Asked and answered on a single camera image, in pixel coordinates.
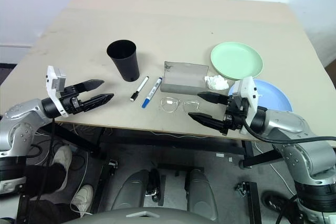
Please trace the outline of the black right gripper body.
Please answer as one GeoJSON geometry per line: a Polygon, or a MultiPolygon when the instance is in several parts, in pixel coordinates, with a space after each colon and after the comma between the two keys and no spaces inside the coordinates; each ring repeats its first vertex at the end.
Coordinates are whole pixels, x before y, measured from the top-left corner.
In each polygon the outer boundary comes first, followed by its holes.
{"type": "Polygon", "coordinates": [[[224,122],[229,130],[241,130],[247,118],[249,102],[242,98],[237,103],[232,95],[228,96],[224,122]]]}

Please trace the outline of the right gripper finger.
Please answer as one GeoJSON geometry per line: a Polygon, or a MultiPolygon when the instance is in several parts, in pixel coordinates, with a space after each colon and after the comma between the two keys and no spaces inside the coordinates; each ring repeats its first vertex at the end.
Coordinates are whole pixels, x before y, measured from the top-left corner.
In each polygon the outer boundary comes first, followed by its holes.
{"type": "Polygon", "coordinates": [[[222,95],[222,94],[215,93],[215,92],[199,92],[197,96],[207,102],[214,103],[214,104],[227,104],[228,103],[227,95],[222,95]]]}
{"type": "Polygon", "coordinates": [[[212,116],[204,114],[204,113],[197,113],[197,112],[190,112],[188,115],[196,122],[200,123],[201,125],[218,130],[221,133],[226,133],[227,128],[223,121],[217,120],[212,118],[212,116]]]}

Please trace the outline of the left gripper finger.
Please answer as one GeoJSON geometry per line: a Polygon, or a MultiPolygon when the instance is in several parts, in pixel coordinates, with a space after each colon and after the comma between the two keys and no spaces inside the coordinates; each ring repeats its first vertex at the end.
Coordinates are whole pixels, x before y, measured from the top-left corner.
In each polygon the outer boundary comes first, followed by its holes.
{"type": "Polygon", "coordinates": [[[94,90],[104,83],[103,80],[91,79],[78,84],[78,93],[94,90]]]}
{"type": "Polygon", "coordinates": [[[113,93],[100,94],[82,103],[83,110],[93,110],[108,103],[114,97],[113,93]]]}

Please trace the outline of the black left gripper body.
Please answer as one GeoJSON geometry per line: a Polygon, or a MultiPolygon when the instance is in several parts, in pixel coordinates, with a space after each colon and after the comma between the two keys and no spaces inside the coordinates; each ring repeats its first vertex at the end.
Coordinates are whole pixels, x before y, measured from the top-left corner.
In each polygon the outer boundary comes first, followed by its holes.
{"type": "Polygon", "coordinates": [[[88,111],[85,103],[77,97],[80,93],[87,91],[83,83],[67,86],[60,93],[59,101],[68,114],[77,114],[88,111]]]}

